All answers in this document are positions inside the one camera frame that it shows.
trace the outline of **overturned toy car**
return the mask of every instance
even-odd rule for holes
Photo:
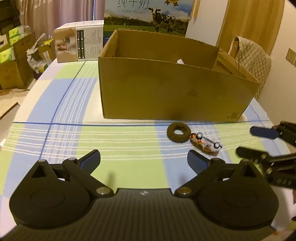
[[[201,132],[198,132],[197,134],[192,133],[190,139],[194,144],[201,146],[201,148],[207,152],[218,153],[222,148],[219,142],[213,142],[203,137]]]

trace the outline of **table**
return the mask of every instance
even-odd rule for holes
[[[0,152],[0,237],[15,225],[9,198],[38,159],[61,163],[98,149],[101,164],[92,176],[113,190],[169,187],[174,192],[196,174],[187,164],[187,153],[194,147],[190,142],[171,142],[166,137],[170,123],[104,119],[97,61],[58,64],[55,60],[22,103]],[[289,153],[280,139],[250,135],[252,125],[272,126],[255,99],[239,122],[187,125],[192,132],[219,141],[223,149],[218,157],[227,163],[240,161],[235,155],[240,145],[271,155]]]

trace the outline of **power outlet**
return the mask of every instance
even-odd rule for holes
[[[289,48],[287,56],[286,56],[286,60],[288,60],[291,64],[294,64],[296,59],[296,53]]]

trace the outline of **cow image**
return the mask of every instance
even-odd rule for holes
[[[167,24],[167,33],[172,32],[175,24],[176,18],[174,16],[166,15],[163,13],[160,13],[161,9],[158,9],[156,7],[154,8],[148,8],[151,10],[152,13],[152,22],[153,26],[155,27],[155,32],[158,32],[159,26],[162,22]]]

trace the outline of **checkered tablecloth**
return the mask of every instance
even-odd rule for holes
[[[187,124],[192,132],[219,141],[223,149],[218,157],[227,163],[240,161],[235,155],[240,145],[272,155],[289,153],[281,140],[249,134],[252,125],[272,126],[255,99],[239,121]],[[170,123],[104,119],[97,61],[54,61],[24,100],[0,152],[0,237],[15,225],[10,196],[40,158],[61,163],[98,149],[101,164],[92,176],[112,189],[169,187],[174,192],[196,174],[187,164],[187,153],[194,147],[171,142],[166,137]]]

